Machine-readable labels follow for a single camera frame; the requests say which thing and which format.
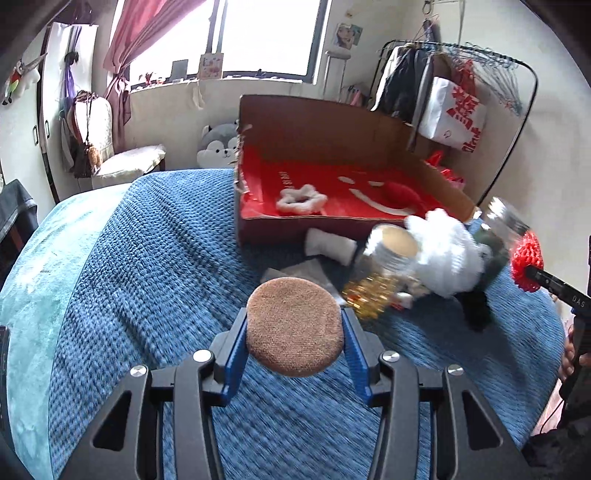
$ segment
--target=glass jar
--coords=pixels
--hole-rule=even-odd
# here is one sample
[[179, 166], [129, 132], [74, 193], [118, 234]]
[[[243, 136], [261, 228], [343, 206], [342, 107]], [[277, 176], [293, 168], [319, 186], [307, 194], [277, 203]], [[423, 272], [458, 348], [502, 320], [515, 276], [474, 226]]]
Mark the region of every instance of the glass jar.
[[360, 320], [376, 319], [413, 273], [419, 247], [404, 228], [376, 225], [342, 295]]
[[491, 249], [490, 254], [485, 257], [484, 272], [475, 290], [484, 290], [497, 278], [509, 263], [511, 250], [529, 229], [514, 207], [493, 197], [482, 216], [481, 226], [473, 235], [476, 243], [488, 245]]

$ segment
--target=hanging bag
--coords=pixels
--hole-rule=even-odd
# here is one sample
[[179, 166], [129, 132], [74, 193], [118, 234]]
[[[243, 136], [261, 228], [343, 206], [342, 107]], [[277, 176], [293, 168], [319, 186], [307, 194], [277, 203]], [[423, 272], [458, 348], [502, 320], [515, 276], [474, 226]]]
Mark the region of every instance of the hanging bag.
[[76, 158], [74, 159], [74, 177], [77, 179], [89, 179], [96, 174], [101, 165], [102, 160], [97, 148], [90, 143], [90, 115], [92, 113], [92, 100], [96, 96], [89, 92], [80, 92], [76, 96], [76, 100], [72, 108], [76, 108], [76, 103], [84, 102], [86, 104], [86, 139], [83, 143], [78, 145]]
[[435, 142], [474, 152], [486, 116], [478, 98], [450, 80], [435, 77], [418, 132]]

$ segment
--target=teddy bear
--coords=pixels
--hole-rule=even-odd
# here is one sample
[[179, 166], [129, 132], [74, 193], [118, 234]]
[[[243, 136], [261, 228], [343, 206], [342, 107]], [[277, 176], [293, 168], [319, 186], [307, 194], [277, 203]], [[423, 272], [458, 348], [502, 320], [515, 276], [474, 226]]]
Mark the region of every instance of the teddy bear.
[[206, 125], [203, 128], [201, 146], [197, 152], [197, 165], [200, 168], [233, 167], [238, 146], [237, 123], [213, 128]]

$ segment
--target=jar lid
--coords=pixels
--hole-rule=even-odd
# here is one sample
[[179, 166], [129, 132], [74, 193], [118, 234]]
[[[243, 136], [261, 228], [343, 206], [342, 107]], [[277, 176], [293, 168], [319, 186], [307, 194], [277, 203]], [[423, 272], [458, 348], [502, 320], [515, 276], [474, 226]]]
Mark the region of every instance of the jar lid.
[[501, 222], [518, 235], [523, 236], [530, 229], [530, 227], [521, 220], [516, 208], [499, 197], [492, 198], [488, 209]]
[[370, 240], [375, 242], [375, 261], [392, 271], [406, 271], [419, 251], [417, 241], [407, 230], [387, 223], [376, 225]]

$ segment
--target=white shopping bag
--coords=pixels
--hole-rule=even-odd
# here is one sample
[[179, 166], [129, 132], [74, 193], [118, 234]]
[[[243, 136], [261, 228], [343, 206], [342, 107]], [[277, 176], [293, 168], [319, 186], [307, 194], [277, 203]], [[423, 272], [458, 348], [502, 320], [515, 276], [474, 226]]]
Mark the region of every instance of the white shopping bag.
[[478, 98], [450, 80], [435, 77], [418, 132], [435, 142], [472, 153], [480, 140], [485, 116], [486, 107]]

